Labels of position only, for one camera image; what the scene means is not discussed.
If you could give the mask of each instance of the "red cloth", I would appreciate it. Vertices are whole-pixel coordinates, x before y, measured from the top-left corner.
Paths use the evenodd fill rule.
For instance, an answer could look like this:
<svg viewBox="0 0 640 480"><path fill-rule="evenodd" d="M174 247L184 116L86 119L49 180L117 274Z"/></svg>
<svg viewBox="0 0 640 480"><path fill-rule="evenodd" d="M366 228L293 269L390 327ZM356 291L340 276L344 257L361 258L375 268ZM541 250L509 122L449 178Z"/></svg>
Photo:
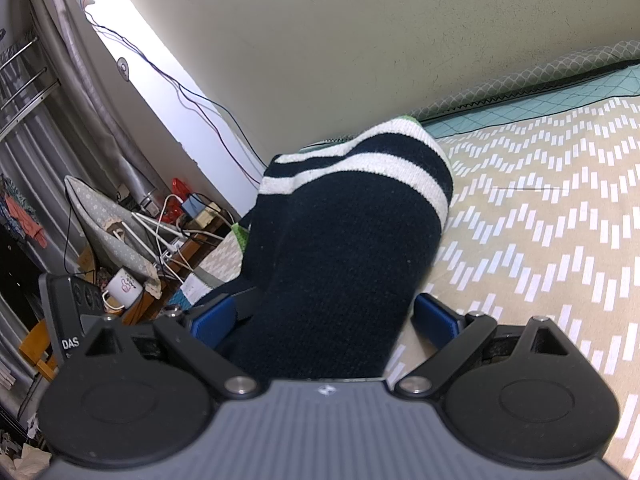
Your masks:
<svg viewBox="0 0 640 480"><path fill-rule="evenodd" d="M4 195L4 201L6 202L6 206L9 209L9 213L13 218L15 218L24 233L28 236L36 240L40 246L44 249L47 246L47 239L44 236L44 229L40 224L37 224L33 221L27 212L22 209L16 201L8 194Z"/></svg>

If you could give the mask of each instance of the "metal screw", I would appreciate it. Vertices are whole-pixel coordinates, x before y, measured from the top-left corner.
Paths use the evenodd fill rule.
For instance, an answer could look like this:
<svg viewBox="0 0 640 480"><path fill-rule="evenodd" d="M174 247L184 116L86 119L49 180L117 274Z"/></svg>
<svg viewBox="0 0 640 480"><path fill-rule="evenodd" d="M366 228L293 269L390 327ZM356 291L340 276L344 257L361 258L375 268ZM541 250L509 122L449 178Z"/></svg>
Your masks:
<svg viewBox="0 0 640 480"><path fill-rule="evenodd" d="M250 394L257 387L258 383L251 377L236 376L225 381L225 388L236 395Z"/></svg>
<svg viewBox="0 0 640 480"><path fill-rule="evenodd" d="M431 381L420 375L405 377L400 381L400 389L408 394L423 394L431 388Z"/></svg>

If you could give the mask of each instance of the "metal rack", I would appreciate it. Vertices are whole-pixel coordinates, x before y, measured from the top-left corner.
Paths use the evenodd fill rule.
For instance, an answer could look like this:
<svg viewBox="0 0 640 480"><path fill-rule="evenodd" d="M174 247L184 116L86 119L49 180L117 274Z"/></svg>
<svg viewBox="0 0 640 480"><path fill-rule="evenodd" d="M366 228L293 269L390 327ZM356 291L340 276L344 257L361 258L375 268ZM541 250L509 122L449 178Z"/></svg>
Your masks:
<svg viewBox="0 0 640 480"><path fill-rule="evenodd" d="M38 41L38 37L33 38L29 43L27 43L24 47L22 47L18 52L13 54L7 61L5 61L2 66L0 66L0 70L9 65L14 59L16 59L20 54L22 54L25 50L27 50L30 46L35 44ZM29 79L17 92L15 92L9 99L0 106L0 112L4 110L18 95L24 91L29 85L31 85L36 79L38 79L42 74L47 71L47 67L41 69L35 76ZM41 102L44 101L56 88L60 86L60 81L57 79L49 86L47 86L44 90L38 92L27 104L25 104L14 117L9 120L9 122L2 127L0 130L0 142L4 140L4 138L30 113L32 112Z"/></svg>

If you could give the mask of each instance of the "navy blue sock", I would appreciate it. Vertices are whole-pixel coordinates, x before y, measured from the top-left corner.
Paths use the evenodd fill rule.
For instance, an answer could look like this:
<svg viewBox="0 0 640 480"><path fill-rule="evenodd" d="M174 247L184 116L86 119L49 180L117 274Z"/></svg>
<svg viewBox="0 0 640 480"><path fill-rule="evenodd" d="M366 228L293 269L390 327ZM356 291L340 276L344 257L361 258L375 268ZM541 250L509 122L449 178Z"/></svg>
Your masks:
<svg viewBox="0 0 640 480"><path fill-rule="evenodd" d="M262 380L380 376L451 195L445 155L410 118L277 157L242 261L264 299L230 359Z"/></svg>

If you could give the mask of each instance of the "white mug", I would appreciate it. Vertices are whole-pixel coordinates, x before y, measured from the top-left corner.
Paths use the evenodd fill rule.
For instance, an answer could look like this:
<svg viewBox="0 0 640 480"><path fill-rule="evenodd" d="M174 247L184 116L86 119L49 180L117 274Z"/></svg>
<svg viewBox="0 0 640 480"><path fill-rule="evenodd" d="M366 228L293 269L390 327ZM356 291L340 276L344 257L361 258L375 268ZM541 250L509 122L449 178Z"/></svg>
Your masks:
<svg viewBox="0 0 640 480"><path fill-rule="evenodd" d="M136 303L142 294L142 285L127 271L122 268L108 283L102 294L102 300L107 310L124 310ZM120 306L111 306L107 303L107 295L117 301Z"/></svg>

